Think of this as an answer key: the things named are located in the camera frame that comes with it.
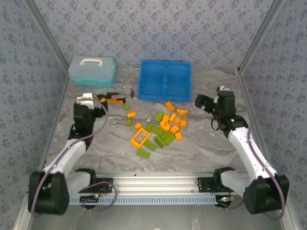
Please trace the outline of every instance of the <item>cable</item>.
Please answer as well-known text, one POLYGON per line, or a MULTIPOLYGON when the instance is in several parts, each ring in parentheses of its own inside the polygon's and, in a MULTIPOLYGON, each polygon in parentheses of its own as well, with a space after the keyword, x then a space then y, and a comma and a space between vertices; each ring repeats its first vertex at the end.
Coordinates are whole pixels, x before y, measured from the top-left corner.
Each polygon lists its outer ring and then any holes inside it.
POLYGON ((31 206, 31 215, 32 215, 33 217, 36 216, 36 215, 35 215, 35 205, 36 205, 36 203, 37 203, 38 194, 39 194, 39 192, 40 192, 40 190, 41 190, 41 188, 42 188, 42 186, 43 186, 43 184, 44 184, 46 178, 48 177, 48 175, 49 175, 49 174, 51 173, 51 171, 53 170, 53 168, 54 168, 53 166, 54 166, 54 165, 57 165, 57 164, 60 162, 60 160, 65 156, 65 154, 67 153, 67 151, 68 151, 72 146, 74 146, 75 144, 77 144, 77 143, 80 142, 80 141, 83 141, 83 140, 85 140, 85 139, 88 139, 88 138, 93 137, 94 135, 96 135, 97 133, 99 133, 99 132, 106 126, 107 119, 108 119, 107 110, 106 110, 106 108, 104 107, 104 105, 103 105, 102 103, 100 103, 100 106, 102 107, 102 109, 104 110, 104 112, 105 112, 105 114, 106 114, 106 119, 105 119, 105 122, 103 123, 103 125, 102 125, 96 132, 94 132, 94 133, 92 133, 92 134, 90 134, 90 135, 88 135, 88 136, 85 136, 85 137, 83 137, 83 138, 80 138, 80 139, 78 139, 78 140, 75 140, 73 143, 71 143, 71 144, 61 153, 61 155, 60 155, 60 156, 58 157, 58 159, 54 162, 54 164, 50 167, 50 169, 47 170, 47 171, 45 172, 45 175, 42 177, 41 181, 40 181, 39 184, 38 184, 38 187, 37 187, 37 189, 36 189, 36 192, 35 192, 35 195, 34 195, 34 198, 33 198, 33 203, 32 203, 32 206, 31 206))
POLYGON ((257 155, 257 153, 255 152, 252 144, 251 144, 251 141, 250 141, 250 135, 251 135, 251 131, 253 129, 253 127, 255 126, 256 124, 256 121, 257 119, 259 118, 259 115, 260 115, 260 99, 259 99, 259 95, 257 94, 256 90, 252 87, 250 87, 249 85, 246 85, 246 84, 241 84, 241 83, 236 83, 234 84, 235 86, 244 86, 244 87, 247 87, 249 89, 251 89, 256 97, 257 97, 257 102, 258 102, 258 108, 257 108, 257 112, 256 112, 256 117, 255 119, 253 120, 253 122, 251 123, 250 127, 248 128, 248 146, 250 148, 250 150, 252 151, 253 155, 255 156, 255 158, 257 159, 257 161, 260 163, 260 165, 262 166, 262 168, 265 170, 265 172, 272 178, 276 188, 277 188, 277 191, 279 193, 279 196, 280 196, 280 199, 281 199, 281 203, 282 203, 282 211, 280 213, 280 215, 278 217, 271 217, 269 216, 267 213, 264 213, 264 215, 270 219, 273 219, 273 220, 280 220, 283 218, 283 215, 284 215, 284 209, 285 209, 285 202, 284 202, 284 196, 283 196, 283 191, 280 187, 280 185, 278 184, 276 178, 274 177, 274 175, 266 168, 265 164, 262 162, 262 160, 260 159, 260 157, 257 155))
POLYGON ((95 184, 91 184, 91 185, 89 185, 89 186, 83 188, 82 190, 85 190, 85 189, 88 189, 88 188, 92 188, 92 187, 95 187, 95 186, 100 185, 100 184, 108 184, 108 185, 110 185, 110 186, 112 186, 112 187, 114 188, 115 195, 114 195, 114 198, 113 198, 111 204, 109 204, 108 206, 106 206, 106 207, 104 207, 104 208, 87 209, 87 208, 84 206, 84 204, 86 203, 86 200, 85 200, 85 201, 83 202, 83 204, 82 204, 82 207, 83 207, 84 211, 87 210, 87 211, 90 211, 90 212, 99 212, 99 211, 107 210, 108 208, 111 208, 111 207, 114 205, 114 203, 115 203, 115 201, 116 201, 116 198, 117 198, 117 195, 118 195, 118 192, 117 192, 117 190, 116 190, 116 187, 115 187, 111 182, 109 182, 109 181, 100 181, 100 182, 97 182, 97 183, 95 183, 95 184))

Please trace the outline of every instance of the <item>toy block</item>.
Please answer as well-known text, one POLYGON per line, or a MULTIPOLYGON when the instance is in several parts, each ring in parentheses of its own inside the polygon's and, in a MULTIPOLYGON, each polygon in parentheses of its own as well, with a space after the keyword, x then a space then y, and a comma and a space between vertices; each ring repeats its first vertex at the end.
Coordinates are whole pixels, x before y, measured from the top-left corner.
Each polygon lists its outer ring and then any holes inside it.
POLYGON ((175 110, 175 107, 173 106, 173 104, 171 102, 166 102, 165 106, 167 107, 167 109, 172 112, 175 110))
POLYGON ((177 125, 171 127, 171 133, 172 133, 172 134, 175 134, 175 133, 177 133, 178 131, 179 131, 179 127, 178 127, 177 125))
POLYGON ((180 122, 180 128, 186 128, 187 127, 187 122, 188 122, 187 118, 182 118, 181 122, 180 122))
POLYGON ((166 138, 167 138, 169 135, 171 135, 169 132, 163 132, 163 134, 160 136, 160 138, 161 138, 163 141, 165 141, 166 138))
POLYGON ((126 122, 126 126, 131 127, 132 126, 132 120, 128 119, 128 121, 126 122))
POLYGON ((173 142, 173 140, 175 140, 175 138, 175 135, 169 134, 168 137, 164 140, 164 142, 167 146, 169 146, 173 142))
POLYGON ((179 116, 186 116, 188 114, 188 111, 185 109, 177 109, 177 113, 179 116))
POLYGON ((146 126, 145 130, 146 130, 147 132, 150 132, 150 131, 152 130, 153 127, 154 127, 153 123, 149 123, 149 124, 146 126))
POLYGON ((165 142, 160 137, 155 137, 154 141, 160 148, 165 146, 165 142))
POLYGON ((145 141, 147 141, 147 139, 150 137, 150 133, 147 132, 145 129, 140 128, 139 131, 133 136, 133 138, 130 140, 131 145, 133 145, 134 147, 136 147, 138 150, 142 147, 142 145, 145 143, 145 141), (144 139, 141 142, 136 141, 136 137, 140 134, 145 134, 144 139))
POLYGON ((128 116, 128 118, 134 118, 136 116, 136 112, 135 111, 128 112, 127 116, 128 116))
POLYGON ((172 114, 171 117, 169 118, 169 122, 174 122, 176 116, 177 116, 176 114, 172 114))
POLYGON ((149 152, 146 152, 146 151, 141 150, 141 149, 139 149, 136 154, 139 155, 140 157, 145 158, 145 159, 148 159, 149 156, 150 156, 149 152))
POLYGON ((160 128, 157 128, 156 126, 153 126, 151 132, 159 136, 163 134, 163 130, 160 128))
POLYGON ((168 120, 169 120, 169 115, 164 114, 162 120, 168 122, 168 120))
POLYGON ((125 104, 125 110, 130 110, 131 109, 131 106, 130 106, 130 104, 125 104))
POLYGON ((177 123, 177 124, 179 124, 179 123, 180 123, 180 118, 179 118, 179 117, 176 117, 176 118, 174 119, 174 122, 177 123))
POLYGON ((140 128, 143 128, 143 126, 142 126, 141 123, 136 123, 135 126, 134 126, 134 128, 135 128, 136 130, 139 130, 140 128))
POLYGON ((163 131, 169 131, 170 128, 171 128, 171 126, 169 125, 169 123, 167 121, 161 121, 160 127, 163 131))
POLYGON ((155 121, 156 122, 160 122, 161 121, 161 119, 162 119, 162 117, 163 117, 163 115, 164 115, 164 113, 162 112, 162 111, 159 111, 158 113, 157 113, 157 116, 155 116, 155 121))
POLYGON ((181 133, 175 133, 175 136, 176 136, 176 139, 177 140, 182 140, 182 135, 181 135, 181 133))
POLYGON ((148 149, 150 149, 151 151, 155 151, 155 149, 157 148, 157 146, 155 144, 153 144, 150 141, 145 141, 144 146, 147 147, 148 149))

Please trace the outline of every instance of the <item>case handle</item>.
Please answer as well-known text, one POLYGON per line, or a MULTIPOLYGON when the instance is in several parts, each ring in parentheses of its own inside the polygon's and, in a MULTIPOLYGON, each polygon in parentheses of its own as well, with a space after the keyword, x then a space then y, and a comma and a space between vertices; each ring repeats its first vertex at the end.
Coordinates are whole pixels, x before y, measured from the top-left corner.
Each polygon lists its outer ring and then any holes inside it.
POLYGON ((81 61, 80 65, 83 65, 86 61, 95 61, 95 62, 99 62, 99 66, 102 66, 102 60, 100 59, 95 59, 95 58, 85 58, 81 61))

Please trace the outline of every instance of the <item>black bracket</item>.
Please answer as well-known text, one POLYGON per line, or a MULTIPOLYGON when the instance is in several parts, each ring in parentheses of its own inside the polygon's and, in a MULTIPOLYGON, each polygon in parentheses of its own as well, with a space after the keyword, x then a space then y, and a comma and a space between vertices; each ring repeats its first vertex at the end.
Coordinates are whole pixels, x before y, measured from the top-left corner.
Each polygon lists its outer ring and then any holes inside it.
POLYGON ((234 170, 231 167, 224 167, 220 169, 216 169, 213 173, 213 177, 199 177, 196 179, 198 191, 200 193, 231 193, 231 190, 228 187, 222 185, 221 182, 221 173, 229 170, 234 170))

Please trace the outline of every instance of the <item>blue patterned wall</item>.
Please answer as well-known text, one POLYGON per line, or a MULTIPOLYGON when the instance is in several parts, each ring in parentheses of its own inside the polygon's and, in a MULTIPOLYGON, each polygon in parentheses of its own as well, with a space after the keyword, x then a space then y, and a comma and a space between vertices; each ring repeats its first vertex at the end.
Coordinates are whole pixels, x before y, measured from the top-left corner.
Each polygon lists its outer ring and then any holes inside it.
POLYGON ((23 1, 1 0, 0 9, 0 230, 10 230, 66 76, 23 1))
POLYGON ((289 196, 307 230, 306 0, 286 2, 244 77, 260 93, 260 125, 272 163, 289 178, 289 196))
POLYGON ((35 0, 70 63, 75 55, 238 66, 272 0, 35 0))

